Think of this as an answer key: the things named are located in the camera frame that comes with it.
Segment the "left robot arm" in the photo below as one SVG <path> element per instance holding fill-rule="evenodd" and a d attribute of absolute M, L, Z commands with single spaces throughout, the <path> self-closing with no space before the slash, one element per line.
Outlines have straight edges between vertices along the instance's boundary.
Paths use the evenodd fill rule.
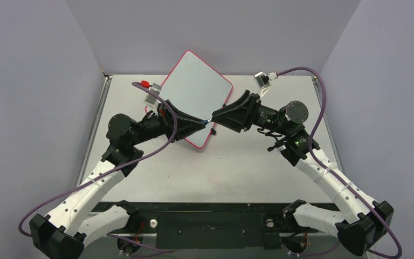
<path fill-rule="evenodd" d="M 182 140 L 205 128 L 207 122 L 176 109 L 170 101 L 159 104 L 156 113 L 135 121 L 125 114 L 114 115 L 106 134 L 109 146 L 90 175 L 63 202 L 30 220 L 34 246 L 48 258 L 79 258 L 95 240 L 116 229 L 138 228 L 137 209 L 121 201 L 89 217 L 92 209 L 137 164 L 146 159 L 137 145 L 165 135 L 168 143 Z"/>

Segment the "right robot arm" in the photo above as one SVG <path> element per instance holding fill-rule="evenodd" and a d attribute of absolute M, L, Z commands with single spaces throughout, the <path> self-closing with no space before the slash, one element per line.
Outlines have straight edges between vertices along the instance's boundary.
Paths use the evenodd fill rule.
<path fill-rule="evenodd" d="M 393 207 L 361 192 L 327 157 L 305 130 L 308 115 L 300 101 L 275 110 L 264 106 L 259 95 L 245 91 L 235 102 L 214 111 L 211 120 L 235 132 L 257 126 L 262 134 L 275 139 L 272 150 L 305 173 L 337 206 L 333 211 L 297 200 L 283 211 L 287 229 L 321 231 L 337 237 L 353 255 L 362 256 L 387 233 Z"/>

